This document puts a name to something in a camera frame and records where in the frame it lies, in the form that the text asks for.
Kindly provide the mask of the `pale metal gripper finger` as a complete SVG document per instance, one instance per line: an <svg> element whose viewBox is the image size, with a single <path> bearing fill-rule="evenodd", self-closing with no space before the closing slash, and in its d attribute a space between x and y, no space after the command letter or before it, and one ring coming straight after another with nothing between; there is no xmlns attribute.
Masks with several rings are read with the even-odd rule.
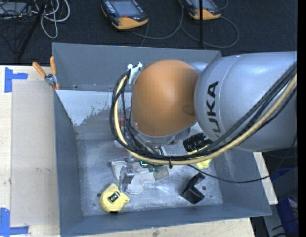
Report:
<svg viewBox="0 0 306 237"><path fill-rule="evenodd" d="M127 166L127 183L130 184L135 177L135 172L133 166Z"/></svg>
<svg viewBox="0 0 306 237"><path fill-rule="evenodd" d="M119 189L121 192L125 192L127 187L128 187L127 167L123 166L120 170Z"/></svg>

